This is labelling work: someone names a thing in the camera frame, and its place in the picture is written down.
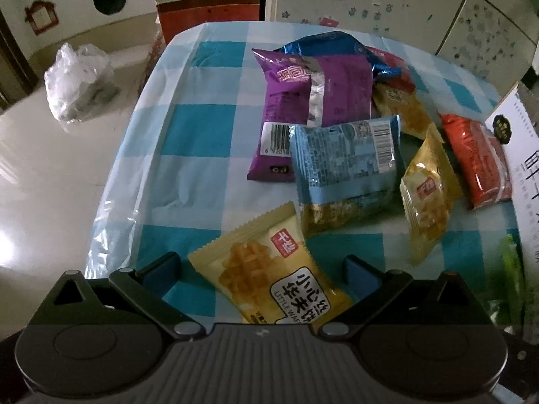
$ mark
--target gold snack package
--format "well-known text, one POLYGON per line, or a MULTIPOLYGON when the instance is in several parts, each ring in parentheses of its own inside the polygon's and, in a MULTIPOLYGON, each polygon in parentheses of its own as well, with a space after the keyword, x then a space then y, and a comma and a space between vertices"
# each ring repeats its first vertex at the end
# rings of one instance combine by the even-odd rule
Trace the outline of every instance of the gold snack package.
POLYGON ((289 202, 189 255, 198 273, 254 324, 312 324, 352 306, 309 253, 289 202))
MULTIPOLYGON (((400 115, 404 133, 425 139, 432 120, 415 94, 392 88, 384 83, 376 83, 373 87, 373 100, 382 117, 400 115)), ((443 141, 436 127, 434 132, 436 137, 443 141)))
POLYGON ((449 163, 435 125, 401 179, 404 213, 410 230, 410 256, 415 266, 432 251, 444 234, 449 212, 463 192, 449 163))

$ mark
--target blue snack bag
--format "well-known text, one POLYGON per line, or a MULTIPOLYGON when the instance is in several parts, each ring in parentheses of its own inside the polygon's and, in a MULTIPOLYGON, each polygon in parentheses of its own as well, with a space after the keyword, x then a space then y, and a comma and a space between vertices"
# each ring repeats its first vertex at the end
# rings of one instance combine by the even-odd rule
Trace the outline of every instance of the blue snack bag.
POLYGON ((275 50, 300 56, 363 55, 373 67, 374 78, 390 78, 401 74, 401 69, 390 67, 367 47, 345 32, 327 32, 305 36, 275 50))
POLYGON ((398 115, 327 128, 294 125, 290 149, 306 237, 387 207, 404 171, 398 115))

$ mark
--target tiled floor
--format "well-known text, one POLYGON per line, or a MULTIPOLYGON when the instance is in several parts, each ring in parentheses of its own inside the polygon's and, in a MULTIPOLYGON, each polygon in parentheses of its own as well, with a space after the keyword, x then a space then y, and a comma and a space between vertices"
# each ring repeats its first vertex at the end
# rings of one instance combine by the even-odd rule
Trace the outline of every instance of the tiled floor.
POLYGON ((112 55, 121 91, 98 118, 61 125, 44 87, 0 115, 0 339, 28 322, 63 271, 84 270, 148 50, 112 55))

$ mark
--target tablecloth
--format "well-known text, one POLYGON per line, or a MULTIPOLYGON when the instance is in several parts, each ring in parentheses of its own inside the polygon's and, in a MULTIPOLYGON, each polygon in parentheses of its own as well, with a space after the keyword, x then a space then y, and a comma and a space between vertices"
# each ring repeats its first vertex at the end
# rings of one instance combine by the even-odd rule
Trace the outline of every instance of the tablecloth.
MULTIPOLYGON (((164 51, 135 107, 95 218, 86 277, 143 267, 163 253, 183 260, 182 280, 164 297, 206 326, 237 322, 239 312, 190 266, 187 256, 288 200, 295 184, 247 181, 266 91, 251 48, 275 49, 332 30, 284 23, 203 24, 177 35, 164 51)), ((417 97, 439 123, 438 111, 484 120, 500 96, 467 70, 393 40, 349 32, 410 65, 417 97)), ((419 145, 409 147, 409 159, 419 145)), ((400 268, 415 278, 444 269, 462 274, 489 296, 502 283, 500 240, 517 235, 511 202, 469 211, 456 203, 446 234, 419 266, 408 263, 402 207, 375 220, 308 241, 314 259, 340 282, 350 253, 378 269, 400 268)))

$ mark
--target ribbed gray panel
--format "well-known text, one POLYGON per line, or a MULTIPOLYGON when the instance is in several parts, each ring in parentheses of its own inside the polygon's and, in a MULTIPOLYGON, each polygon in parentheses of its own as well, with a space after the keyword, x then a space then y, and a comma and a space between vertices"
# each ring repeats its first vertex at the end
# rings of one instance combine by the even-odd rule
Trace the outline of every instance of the ribbed gray panel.
MULTIPOLYGON (((205 339, 172 345, 165 360, 131 389, 85 404, 417 404, 366 373, 345 344, 307 326, 216 325, 205 339)), ((25 404, 67 404, 36 394, 25 404)), ((494 404, 490 394, 460 401, 494 404)))

